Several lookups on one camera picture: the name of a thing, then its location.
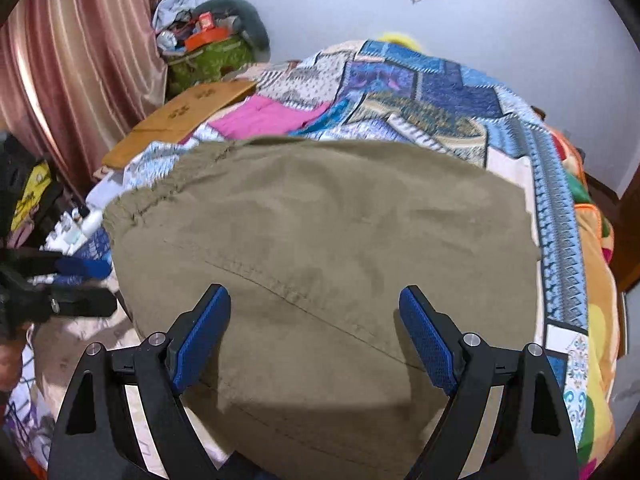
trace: colorful blanket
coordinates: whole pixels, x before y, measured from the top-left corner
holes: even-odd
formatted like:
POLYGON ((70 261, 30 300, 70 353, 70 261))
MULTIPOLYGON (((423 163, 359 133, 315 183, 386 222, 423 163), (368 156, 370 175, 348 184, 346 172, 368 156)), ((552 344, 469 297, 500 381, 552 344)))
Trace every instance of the colorful blanket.
MULTIPOLYGON (((533 339, 544 345, 563 391, 586 478, 612 445, 607 401, 619 334, 615 287, 607 266, 613 231, 586 199, 584 173, 573 147, 495 79, 394 44, 350 41, 297 66, 257 64, 235 76, 256 80, 259 95, 297 110, 332 103, 289 135, 414 142, 485 167, 524 189, 532 238, 541 252, 533 339)), ((198 140, 205 140, 204 128, 207 139, 221 138, 203 123, 198 140)), ((189 146, 150 146, 127 168, 130 187, 150 186, 171 170, 185 149, 189 146)), ((77 346, 70 355, 79 357, 85 341, 77 346)), ((43 370, 46 378, 46 367, 43 370)), ((64 388, 54 391, 42 382, 50 388, 45 398, 56 404, 56 413, 64 388)), ((220 460, 210 438, 203 443, 212 459, 220 460)))

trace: bed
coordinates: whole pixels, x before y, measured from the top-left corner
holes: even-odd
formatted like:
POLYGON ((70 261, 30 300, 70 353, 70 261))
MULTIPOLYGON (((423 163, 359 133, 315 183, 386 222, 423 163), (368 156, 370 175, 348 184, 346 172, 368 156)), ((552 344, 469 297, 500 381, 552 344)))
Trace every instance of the bed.
MULTIPOLYGON (((256 64, 232 76, 257 81, 257 95, 217 113, 181 145, 152 143, 127 167, 124 187, 151 185, 200 142, 266 133, 412 142, 519 186, 541 255, 532 334, 563 391, 586 478, 614 443, 607 403, 620 334, 608 267, 614 234, 589 199, 577 150, 499 81, 396 44, 349 41, 297 65, 256 64), (287 121, 261 130, 273 114, 257 98, 286 108, 287 121)), ((109 257, 105 233, 97 236, 102 238, 90 240, 87 254, 109 257)), ((109 286, 117 289, 115 272, 109 286)), ((119 348, 140 338, 122 308, 108 320, 52 320, 35 333, 34 377, 54 416, 79 357, 94 340, 119 348)), ((127 395, 145 462, 163 475, 139 397, 133 389, 127 395)), ((189 415, 212 460, 223 463, 232 450, 189 415)))

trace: blue gripper pad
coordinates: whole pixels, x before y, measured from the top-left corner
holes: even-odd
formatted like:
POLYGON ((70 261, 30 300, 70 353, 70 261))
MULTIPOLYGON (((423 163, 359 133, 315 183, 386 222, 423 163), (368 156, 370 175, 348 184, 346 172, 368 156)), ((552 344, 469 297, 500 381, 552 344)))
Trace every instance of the blue gripper pad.
POLYGON ((453 375, 451 352, 408 287, 400 293, 399 310, 431 383, 452 396, 458 383, 453 375))
POLYGON ((181 394, 198 381, 211 349, 218 342, 230 316, 231 298, 226 288, 220 286, 178 351, 172 381, 174 391, 181 394))

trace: orange container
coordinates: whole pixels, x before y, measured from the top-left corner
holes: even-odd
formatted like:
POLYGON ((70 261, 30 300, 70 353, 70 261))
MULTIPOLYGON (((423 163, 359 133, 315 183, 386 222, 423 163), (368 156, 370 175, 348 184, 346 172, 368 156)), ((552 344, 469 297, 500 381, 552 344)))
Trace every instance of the orange container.
POLYGON ((184 46, 187 48, 187 52, 196 50, 198 47, 207 43, 213 43, 214 41, 226 40, 229 37, 229 31, 225 27, 213 27, 191 34, 186 40, 184 40, 184 46))

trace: orange cardboard box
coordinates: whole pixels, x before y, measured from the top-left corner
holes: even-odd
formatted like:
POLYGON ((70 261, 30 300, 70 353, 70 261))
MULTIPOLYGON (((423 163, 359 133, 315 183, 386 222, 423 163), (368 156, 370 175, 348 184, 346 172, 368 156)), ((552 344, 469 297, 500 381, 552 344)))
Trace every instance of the orange cardboard box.
POLYGON ((102 158, 102 164, 121 170, 153 140, 180 142, 218 110, 254 94, 255 82, 236 80, 193 86, 158 108, 102 158))

